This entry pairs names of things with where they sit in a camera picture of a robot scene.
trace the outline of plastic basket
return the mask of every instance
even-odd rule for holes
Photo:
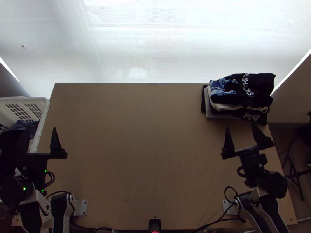
[[[40,120],[35,137],[29,143],[29,152],[36,152],[49,106],[50,101],[44,97],[0,98],[0,134],[8,131],[18,120]]]

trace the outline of brown tabletop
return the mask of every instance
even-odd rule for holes
[[[163,229],[196,229],[218,219],[226,186],[250,190],[239,158],[221,159],[225,127],[236,149],[255,142],[249,122],[207,119],[201,93],[202,84],[56,84],[38,151],[49,151],[55,126],[68,159],[49,161],[48,192],[88,200],[76,223],[89,227],[148,229],[156,216]],[[263,152],[266,169],[281,171],[275,148]],[[289,193],[279,204],[285,223],[297,224]]]

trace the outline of black tripod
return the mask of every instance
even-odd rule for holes
[[[288,159],[289,162],[290,162],[290,172],[289,172],[289,175],[287,175],[286,177],[289,178],[289,179],[291,179],[291,180],[294,182],[294,184],[298,187],[299,192],[300,192],[301,200],[304,201],[304,196],[303,196],[303,193],[302,193],[302,189],[301,189],[299,177],[302,176],[302,175],[311,173],[311,169],[305,170],[305,171],[303,171],[303,172],[298,172],[298,171],[296,170],[294,164],[293,164],[292,159],[291,159],[289,156],[285,158],[284,165],[285,165],[287,159]]]

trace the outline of light strip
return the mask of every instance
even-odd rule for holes
[[[292,73],[301,65],[301,63],[304,62],[304,60],[311,54],[311,49],[309,49],[309,51],[303,56],[303,58],[297,63],[297,65],[288,73],[288,75],[285,76],[285,78],[283,78],[283,80],[281,82],[279,82],[279,84],[273,89],[271,95],[282,85],[283,82],[285,82],[286,79],[288,79],[288,77],[290,75],[292,75]]]
[[[11,75],[13,75],[13,77],[18,81],[18,78],[15,76],[15,74],[12,72],[12,70],[7,66],[7,64],[4,62],[4,60],[0,57],[0,63],[8,70],[8,72],[11,73]]]

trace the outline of stack of clothes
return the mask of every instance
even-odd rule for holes
[[[254,120],[267,124],[274,74],[234,74],[211,80],[202,90],[201,111],[208,118]]]

